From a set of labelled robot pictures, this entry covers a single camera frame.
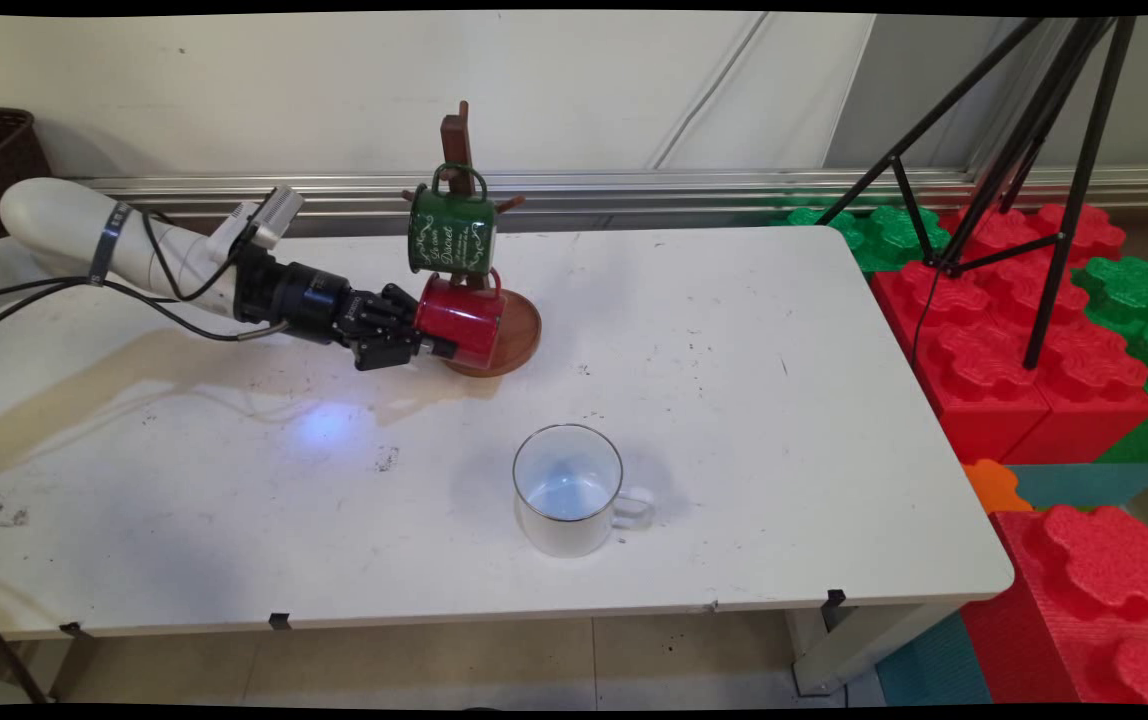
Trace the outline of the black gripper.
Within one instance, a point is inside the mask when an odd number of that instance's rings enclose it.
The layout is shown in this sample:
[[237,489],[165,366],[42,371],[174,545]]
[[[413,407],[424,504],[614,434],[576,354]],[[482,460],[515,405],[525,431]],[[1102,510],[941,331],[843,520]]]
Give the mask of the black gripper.
[[[266,250],[236,251],[234,318],[281,325],[285,334],[318,344],[352,341],[359,372],[402,366],[419,354],[453,359],[458,343],[422,332],[362,336],[358,327],[414,327],[419,302],[397,284],[379,292],[352,291],[341,274],[301,263],[278,263]],[[346,313],[352,305],[352,322]]]

